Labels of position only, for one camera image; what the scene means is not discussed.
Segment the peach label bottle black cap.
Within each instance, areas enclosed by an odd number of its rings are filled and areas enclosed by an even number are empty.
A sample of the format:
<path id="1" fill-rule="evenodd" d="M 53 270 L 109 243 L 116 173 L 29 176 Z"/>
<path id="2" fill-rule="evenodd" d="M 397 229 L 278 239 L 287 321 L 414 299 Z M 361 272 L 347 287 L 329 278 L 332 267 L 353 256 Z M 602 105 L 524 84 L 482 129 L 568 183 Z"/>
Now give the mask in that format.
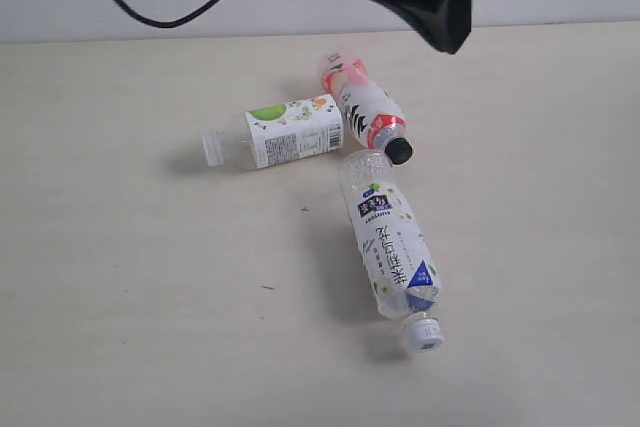
<path id="1" fill-rule="evenodd" d="M 404 164 L 412 157 L 404 112 L 371 79 L 359 56 L 348 51 L 329 53 L 319 61 L 317 73 L 362 147 L 383 152 L 394 165 Z"/>

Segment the clear bottle green apple label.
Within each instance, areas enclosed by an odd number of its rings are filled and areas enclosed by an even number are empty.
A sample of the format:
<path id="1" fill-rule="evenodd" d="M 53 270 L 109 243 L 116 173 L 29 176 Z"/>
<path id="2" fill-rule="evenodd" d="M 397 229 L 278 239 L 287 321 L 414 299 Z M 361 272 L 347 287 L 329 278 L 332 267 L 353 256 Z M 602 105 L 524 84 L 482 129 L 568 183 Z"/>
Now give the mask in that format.
<path id="1" fill-rule="evenodd" d="M 341 112 L 325 94 L 245 111 L 202 144 L 211 167 L 259 170 L 336 151 L 343 140 Z"/>

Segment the clear Suntory bottle white label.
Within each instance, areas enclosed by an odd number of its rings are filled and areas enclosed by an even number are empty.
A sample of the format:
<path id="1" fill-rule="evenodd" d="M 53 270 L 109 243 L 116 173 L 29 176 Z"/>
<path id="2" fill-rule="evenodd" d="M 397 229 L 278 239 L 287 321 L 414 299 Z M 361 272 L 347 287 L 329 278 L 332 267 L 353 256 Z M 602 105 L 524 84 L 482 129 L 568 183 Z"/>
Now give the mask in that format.
<path id="1" fill-rule="evenodd" d="M 444 336 L 432 309 L 441 276 L 391 160 L 380 151 L 356 151 L 340 166 L 339 181 L 378 312 L 401 323 L 408 350 L 439 347 Z"/>

